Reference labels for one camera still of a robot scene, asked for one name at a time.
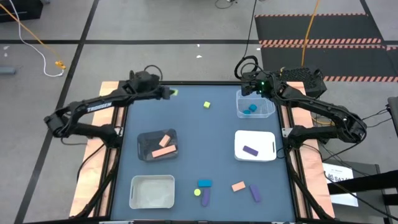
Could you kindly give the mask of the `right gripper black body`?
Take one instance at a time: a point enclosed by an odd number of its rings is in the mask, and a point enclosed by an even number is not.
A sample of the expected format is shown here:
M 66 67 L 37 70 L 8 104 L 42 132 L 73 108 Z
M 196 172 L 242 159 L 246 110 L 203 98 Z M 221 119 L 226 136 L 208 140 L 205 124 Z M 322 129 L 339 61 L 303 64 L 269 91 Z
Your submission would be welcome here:
M 241 87 L 256 86 L 261 89 L 261 96 L 275 96 L 280 80 L 271 72 L 246 72 L 241 77 Z

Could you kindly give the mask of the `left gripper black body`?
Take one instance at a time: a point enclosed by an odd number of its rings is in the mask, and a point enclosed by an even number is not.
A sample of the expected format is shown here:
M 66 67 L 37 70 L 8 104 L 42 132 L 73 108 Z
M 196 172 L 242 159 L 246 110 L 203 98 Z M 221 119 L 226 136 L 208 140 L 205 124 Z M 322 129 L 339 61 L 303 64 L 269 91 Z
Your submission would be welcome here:
M 162 90 L 159 89 L 160 77 L 147 71 L 132 74 L 133 99 L 161 99 Z

